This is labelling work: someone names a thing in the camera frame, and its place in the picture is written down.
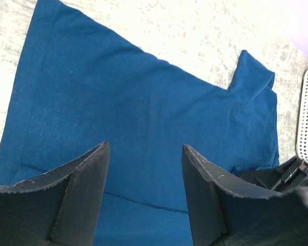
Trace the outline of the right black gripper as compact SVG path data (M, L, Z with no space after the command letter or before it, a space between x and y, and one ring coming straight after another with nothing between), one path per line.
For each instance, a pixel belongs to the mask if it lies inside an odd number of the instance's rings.
M276 168L244 171L238 177L268 190L284 192L295 187L308 186L308 164L294 156Z

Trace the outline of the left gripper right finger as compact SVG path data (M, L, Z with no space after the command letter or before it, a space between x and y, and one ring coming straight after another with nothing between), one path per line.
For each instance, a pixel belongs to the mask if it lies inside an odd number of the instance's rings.
M189 145L182 171L194 245L308 245L308 186L256 186Z

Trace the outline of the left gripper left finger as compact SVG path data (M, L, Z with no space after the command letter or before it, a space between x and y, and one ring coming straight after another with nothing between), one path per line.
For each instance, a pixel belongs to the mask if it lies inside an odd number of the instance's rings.
M92 245L110 157L107 141L13 186L0 186L0 245Z

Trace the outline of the blue t-shirt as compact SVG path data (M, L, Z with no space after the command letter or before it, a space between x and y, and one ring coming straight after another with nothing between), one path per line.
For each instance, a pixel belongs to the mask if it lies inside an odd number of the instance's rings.
M0 186L110 144L95 245L192 245L181 153L228 172L278 166L275 75L242 51L228 89L38 1L0 144Z

